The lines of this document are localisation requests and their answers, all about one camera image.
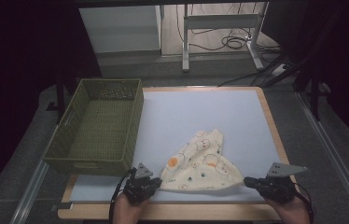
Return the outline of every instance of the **orange pattern on cloth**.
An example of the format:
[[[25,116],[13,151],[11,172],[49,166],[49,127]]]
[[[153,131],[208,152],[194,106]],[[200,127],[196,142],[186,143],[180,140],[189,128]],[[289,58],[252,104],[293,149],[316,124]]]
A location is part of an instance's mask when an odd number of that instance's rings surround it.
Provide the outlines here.
[[[197,132],[171,157],[161,174],[161,189],[218,190],[242,185],[238,168],[222,156],[223,134]]]

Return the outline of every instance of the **metal stand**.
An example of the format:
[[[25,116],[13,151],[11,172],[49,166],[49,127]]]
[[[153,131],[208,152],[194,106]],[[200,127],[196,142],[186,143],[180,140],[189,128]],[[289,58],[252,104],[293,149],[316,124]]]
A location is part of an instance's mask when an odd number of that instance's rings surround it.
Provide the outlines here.
[[[188,15],[188,5],[184,5],[184,42],[183,42],[183,72],[189,71],[188,30],[191,29],[231,29],[255,28],[247,48],[258,70],[263,69],[262,62],[256,51],[256,42],[261,30],[268,3],[265,2],[259,14],[242,15]]]

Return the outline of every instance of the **metal frame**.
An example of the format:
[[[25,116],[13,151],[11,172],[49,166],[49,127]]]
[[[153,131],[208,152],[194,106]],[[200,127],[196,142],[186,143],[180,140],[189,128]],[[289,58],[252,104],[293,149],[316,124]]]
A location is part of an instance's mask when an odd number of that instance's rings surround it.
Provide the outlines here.
[[[340,154],[338,153],[334,144],[328,137],[328,134],[326,133],[326,130],[324,129],[323,125],[314,117],[314,115],[310,111],[310,105],[308,103],[308,99],[306,99],[306,96],[300,92],[296,92],[296,96],[302,105],[303,111],[305,112],[307,119],[309,120],[309,122],[312,125],[312,128],[316,132],[316,135],[319,138],[323,146],[323,149],[326,151],[328,158],[331,161],[332,166],[334,167],[334,170],[337,172],[338,177],[340,178],[344,188],[349,194],[349,170],[346,168],[346,165],[341,159]]]
[[[267,5],[268,2],[264,2],[259,14],[192,16],[188,15],[188,5],[184,5],[183,72],[189,71],[188,30],[190,29],[255,28],[253,35],[247,40],[246,45],[256,68],[262,70],[264,67],[256,50],[256,42]]]

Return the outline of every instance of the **black cable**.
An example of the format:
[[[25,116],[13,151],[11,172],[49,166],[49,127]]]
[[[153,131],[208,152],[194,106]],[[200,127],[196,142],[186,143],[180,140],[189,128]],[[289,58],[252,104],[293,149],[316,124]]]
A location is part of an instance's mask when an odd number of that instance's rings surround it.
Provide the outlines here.
[[[257,76],[253,79],[253,81],[250,83],[250,86],[255,86],[255,83],[257,79],[266,71],[273,68],[275,65],[277,65],[283,58],[285,57],[285,54],[280,54],[275,60],[273,60],[272,63],[268,64]]]
[[[113,219],[114,219],[114,207],[116,206],[116,199],[119,196],[119,192],[120,192],[120,188],[122,186],[122,182],[124,181],[124,179],[129,175],[132,174],[134,172],[136,172],[137,169],[136,168],[132,168],[130,170],[128,170],[127,172],[125,172],[124,176],[121,178],[121,180],[119,181],[119,183],[117,184],[116,190],[114,191],[113,197],[111,197],[111,202],[110,202],[110,209],[108,211],[108,223],[109,224],[113,224]]]
[[[181,41],[184,43],[184,39],[183,39],[183,36],[181,35],[180,26],[179,26],[179,23],[178,23],[178,5],[176,5],[175,10],[176,10],[177,32],[178,32],[178,34],[179,34],[179,36],[180,36]],[[192,13],[193,13],[193,5],[191,6],[191,15],[192,15]],[[198,35],[198,34],[208,33],[208,32],[214,31],[214,30],[217,30],[217,29],[210,29],[210,30],[206,30],[206,31],[199,32],[199,33],[194,33],[194,32],[191,30],[191,32],[192,32],[193,34],[195,34],[195,35]],[[188,44],[188,45],[189,45],[189,46],[193,46],[193,47],[197,47],[197,48],[201,48],[201,49],[205,49],[205,50],[211,50],[211,51],[215,51],[215,50],[219,50],[219,49],[224,49],[225,47],[228,47],[228,48],[230,48],[230,49],[240,49],[240,48],[242,48],[242,47],[245,45],[245,43],[247,42],[247,40],[246,40],[245,38],[241,38],[241,37],[238,37],[238,36],[232,36],[231,34],[232,34],[233,30],[234,30],[234,29],[230,29],[230,33],[229,33],[227,36],[225,36],[225,37],[223,37],[223,38],[221,39],[221,44],[222,44],[222,46],[221,46],[221,47],[218,47],[218,48],[216,48],[216,49],[209,49],[209,48],[205,48],[205,47],[203,47],[203,46],[196,45],[196,44]],[[239,46],[234,47],[234,46],[231,45],[231,44],[233,44],[233,43],[236,43],[236,44],[238,44]]]

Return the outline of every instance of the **cable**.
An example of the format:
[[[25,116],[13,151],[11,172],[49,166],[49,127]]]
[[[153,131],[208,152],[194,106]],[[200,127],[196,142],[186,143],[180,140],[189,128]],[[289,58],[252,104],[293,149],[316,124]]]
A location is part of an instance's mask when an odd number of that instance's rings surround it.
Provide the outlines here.
[[[192,13],[193,13],[193,5],[191,6],[191,15],[192,15]],[[181,41],[184,42],[183,36],[181,35],[181,32],[180,32],[180,26],[179,26],[178,5],[176,5],[176,22],[177,22],[177,32],[178,32],[178,34],[180,36]],[[195,35],[199,35],[199,34],[204,34],[204,33],[208,33],[208,32],[211,32],[211,31],[215,31],[215,30],[218,30],[218,29],[210,29],[210,30],[199,32],[199,33],[194,33],[193,30],[191,30],[191,32],[193,34],[195,34]],[[200,48],[200,49],[210,50],[210,51],[224,49],[225,47],[228,47],[229,49],[241,49],[246,44],[247,40],[245,38],[241,38],[241,37],[238,37],[238,36],[233,36],[233,31],[234,31],[234,29],[230,29],[229,34],[221,39],[222,46],[218,47],[216,49],[209,49],[209,48],[206,48],[206,47],[203,47],[203,46],[200,46],[200,45],[196,45],[196,44],[188,44],[188,45],[189,46],[193,46],[193,47],[197,47],[197,48]]]
[[[116,199],[119,196],[119,192],[121,191],[120,188],[122,186],[122,182],[124,181],[124,179],[129,175],[132,174],[134,172],[136,172],[137,169],[136,168],[132,168],[130,170],[128,170],[127,172],[125,172],[124,176],[121,178],[121,180],[119,181],[119,183],[117,184],[116,190],[114,191],[113,197],[111,198],[111,202],[110,202],[110,209],[108,211],[108,223],[109,224],[113,224],[113,219],[114,219],[114,207],[116,206]]]
[[[306,190],[306,188],[304,188],[304,187],[301,186],[300,184],[294,183],[294,185],[300,186],[300,187],[306,192],[306,194],[308,195],[308,199],[306,199],[306,198],[305,198],[302,194],[300,194],[298,191],[295,192],[295,196],[305,203],[306,209],[308,210],[309,222],[310,222],[311,224],[313,224],[313,223],[314,223],[314,208],[312,207],[311,195],[309,194],[308,190]]]

